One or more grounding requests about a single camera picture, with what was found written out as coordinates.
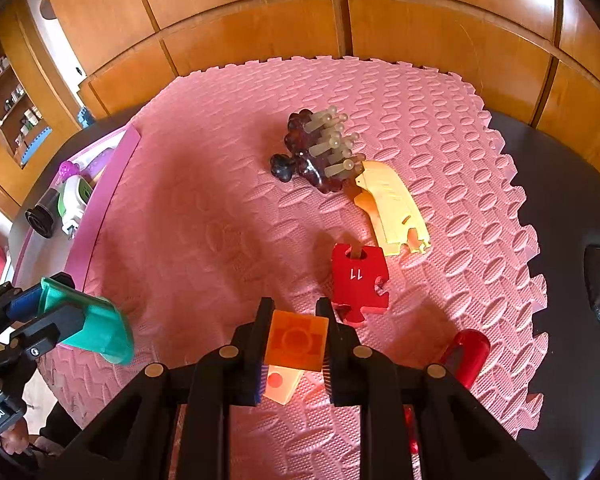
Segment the person's left hand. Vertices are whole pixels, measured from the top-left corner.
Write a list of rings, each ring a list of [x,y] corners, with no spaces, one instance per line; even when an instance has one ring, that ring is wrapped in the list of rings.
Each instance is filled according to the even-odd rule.
[[[8,455],[21,454],[29,446],[29,430],[27,421],[19,419],[0,435],[0,447]]]

